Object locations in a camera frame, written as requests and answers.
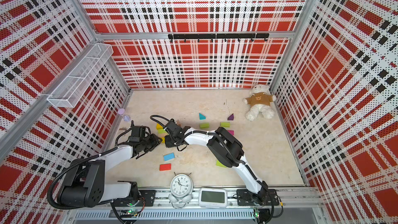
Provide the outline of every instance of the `wire mesh basket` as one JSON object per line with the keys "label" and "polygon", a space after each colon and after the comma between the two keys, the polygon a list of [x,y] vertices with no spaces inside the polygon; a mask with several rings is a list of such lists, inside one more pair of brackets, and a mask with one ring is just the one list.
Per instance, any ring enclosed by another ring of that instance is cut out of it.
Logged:
{"label": "wire mesh basket", "polygon": [[75,107],[112,54],[113,49],[110,44],[93,45],[47,100],[55,107]]}

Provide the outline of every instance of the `black mounting plate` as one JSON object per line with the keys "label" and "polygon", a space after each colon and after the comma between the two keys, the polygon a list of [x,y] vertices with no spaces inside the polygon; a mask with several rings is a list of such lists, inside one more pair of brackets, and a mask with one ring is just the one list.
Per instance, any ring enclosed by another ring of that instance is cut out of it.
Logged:
{"label": "black mounting plate", "polygon": [[[156,190],[139,190],[139,192],[141,193],[141,197],[145,198],[145,206],[152,207],[153,202],[155,201]],[[115,205],[115,207],[129,207],[128,206],[129,203],[134,204],[133,199],[131,197],[118,198],[113,200],[113,204]],[[137,205],[135,205],[134,207],[142,207],[142,203],[143,203],[142,200],[140,200],[137,203]]]}
{"label": "black mounting plate", "polygon": [[[276,190],[268,189],[272,196],[276,196]],[[238,189],[236,190],[236,198],[238,199],[238,206],[256,206],[254,202],[251,201],[252,192],[247,189]],[[271,197],[274,206],[279,206],[278,198]],[[271,206],[271,200],[269,195],[266,195],[266,204],[265,206]]]}

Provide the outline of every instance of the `plaid wall panel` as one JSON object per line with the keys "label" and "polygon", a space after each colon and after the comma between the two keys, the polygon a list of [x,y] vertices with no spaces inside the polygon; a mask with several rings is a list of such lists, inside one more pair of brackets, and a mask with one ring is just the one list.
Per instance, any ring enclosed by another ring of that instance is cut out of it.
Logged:
{"label": "plaid wall panel", "polygon": [[98,32],[293,30],[305,0],[80,0]]}
{"label": "plaid wall panel", "polygon": [[109,40],[131,88],[270,84],[288,39]]}
{"label": "plaid wall panel", "polygon": [[397,9],[397,0],[318,0],[276,87],[335,223],[398,222]]}
{"label": "plaid wall panel", "polygon": [[48,187],[72,160],[101,150],[125,97],[105,65],[75,108],[38,118],[0,165],[1,223],[59,223],[64,212],[47,203]]}
{"label": "plaid wall panel", "polygon": [[68,0],[0,0],[0,137],[90,41]]}

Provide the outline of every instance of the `white teddy bear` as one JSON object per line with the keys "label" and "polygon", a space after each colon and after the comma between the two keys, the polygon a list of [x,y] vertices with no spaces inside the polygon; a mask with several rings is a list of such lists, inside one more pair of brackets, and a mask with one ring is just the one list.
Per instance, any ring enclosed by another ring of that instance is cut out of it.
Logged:
{"label": "white teddy bear", "polygon": [[251,89],[249,98],[243,99],[245,104],[250,104],[250,110],[246,113],[246,119],[253,121],[261,112],[265,118],[272,118],[275,111],[270,102],[276,101],[276,96],[271,95],[269,86],[257,84]]}

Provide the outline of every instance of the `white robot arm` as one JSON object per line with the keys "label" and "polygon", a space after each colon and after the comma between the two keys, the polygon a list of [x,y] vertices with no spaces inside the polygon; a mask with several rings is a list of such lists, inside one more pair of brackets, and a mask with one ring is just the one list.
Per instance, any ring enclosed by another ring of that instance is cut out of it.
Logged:
{"label": "white robot arm", "polygon": [[[253,193],[252,201],[258,205],[264,205],[266,195],[270,194],[268,186],[251,169],[242,150],[242,144],[226,129],[219,127],[215,131],[206,132],[191,127],[181,128],[173,119],[168,120],[161,117],[168,121],[166,125],[163,125],[154,117],[160,116],[152,115],[151,119],[161,124],[169,134],[165,138],[166,147],[191,144],[208,147],[218,161],[238,173],[247,190]],[[117,140],[129,131],[131,131],[131,136],[128,141],[121,144],[117,143]],[[48,191],[47,200],[55,208],[73,209],[94,207],[116,198],[128,197],[132,191],[132,183],[105,183],[105,172],[132,157],[138,158],[145,155],[161,142],[161,139],[154,134],[150,134],[148,127],[134,126],[132,123],[129,130],[117,137],[115,148],[87,159],[74,160],[69,168],[55,178]],[[57,181],[65,174],[65,180],[62,182],[57,202],[55,202],[52,198],[52,192]]]}

